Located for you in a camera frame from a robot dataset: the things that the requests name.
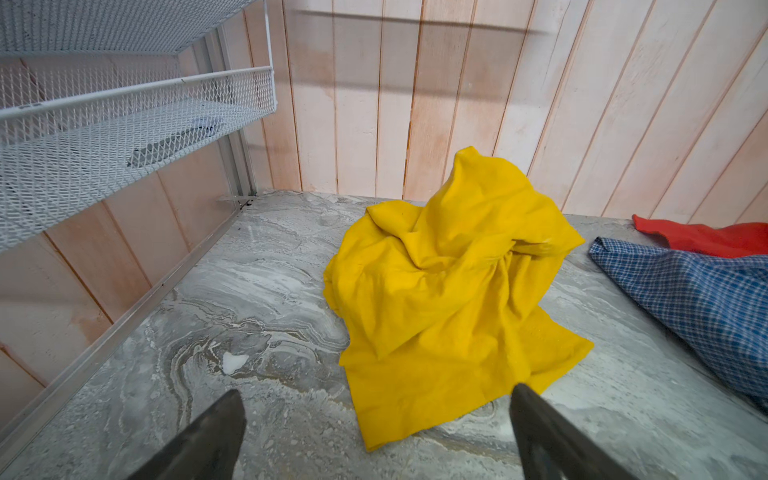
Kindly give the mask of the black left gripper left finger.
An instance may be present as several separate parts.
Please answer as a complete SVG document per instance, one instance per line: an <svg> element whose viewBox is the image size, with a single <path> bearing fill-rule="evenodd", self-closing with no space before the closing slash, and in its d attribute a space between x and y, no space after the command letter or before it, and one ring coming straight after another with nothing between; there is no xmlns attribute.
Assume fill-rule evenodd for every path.
<svg viewBox="0 0 768 480"><path fill-rule="evenodd" d="M231 479L246 425L241 394L231 389L129 477Z"/></svg>

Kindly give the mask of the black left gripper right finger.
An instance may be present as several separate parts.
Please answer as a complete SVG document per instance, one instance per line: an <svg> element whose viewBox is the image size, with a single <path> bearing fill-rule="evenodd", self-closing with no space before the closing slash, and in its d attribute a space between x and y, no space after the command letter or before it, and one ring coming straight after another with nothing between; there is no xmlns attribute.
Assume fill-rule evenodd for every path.
<svg viewBox="0 0 768 480"><path fill-rule="evenodd" d="M509 412L526 479L635 477L527 385L514 387Z"/></svg>

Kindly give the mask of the yellow cloth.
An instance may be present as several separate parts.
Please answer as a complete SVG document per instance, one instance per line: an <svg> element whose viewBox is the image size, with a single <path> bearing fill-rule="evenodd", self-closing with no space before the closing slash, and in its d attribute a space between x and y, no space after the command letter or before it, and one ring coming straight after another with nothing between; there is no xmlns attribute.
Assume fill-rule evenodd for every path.
<svg viewBox="0 0 768 480"><path fill-rule="evenodd" d="M348 330L341 354L367 450L453 421L525 384L566 375L592 343L541 308L583 244L509 161L457 152L423 206L369 206L324 272Z"/></svg>

